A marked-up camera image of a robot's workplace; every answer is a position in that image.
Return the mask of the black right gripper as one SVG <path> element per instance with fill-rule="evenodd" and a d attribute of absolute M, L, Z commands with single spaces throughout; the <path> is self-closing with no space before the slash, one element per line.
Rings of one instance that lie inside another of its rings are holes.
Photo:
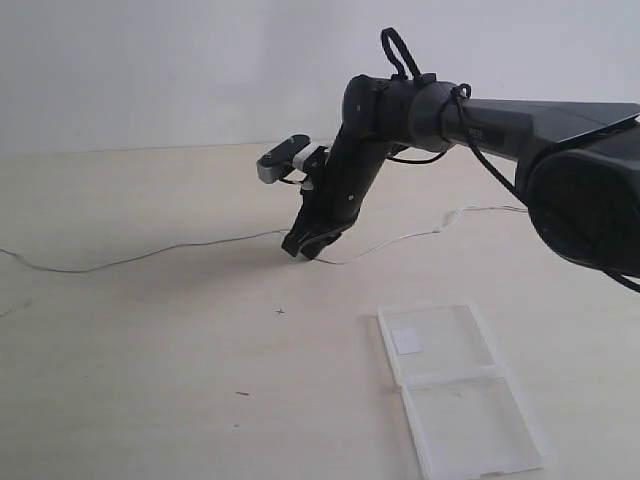
<path fill-rule="evenodd" d="M 377 136 L 359 137 L 341 127 L 281 248 L 291 257 L 302 255 L 314 260 L 336 242 L 342 236 L 341 231 L 322 233 L 314 228 L 349 226 L 355 222 L 391 147 L 391 142 Z"/>

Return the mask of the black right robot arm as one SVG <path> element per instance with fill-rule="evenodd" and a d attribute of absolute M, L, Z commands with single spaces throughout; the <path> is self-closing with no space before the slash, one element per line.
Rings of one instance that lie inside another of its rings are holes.
<path fill-rule="evenodd" d="M 639 274 L 639 107 L 474 99 L 466 84 L 354 77 L 342 124 L 282 247 L 316 257 L 356 221 L 394 146 L 456 145 L 516 165 L 505 188 L 561 258 L 616 280 Z"/>

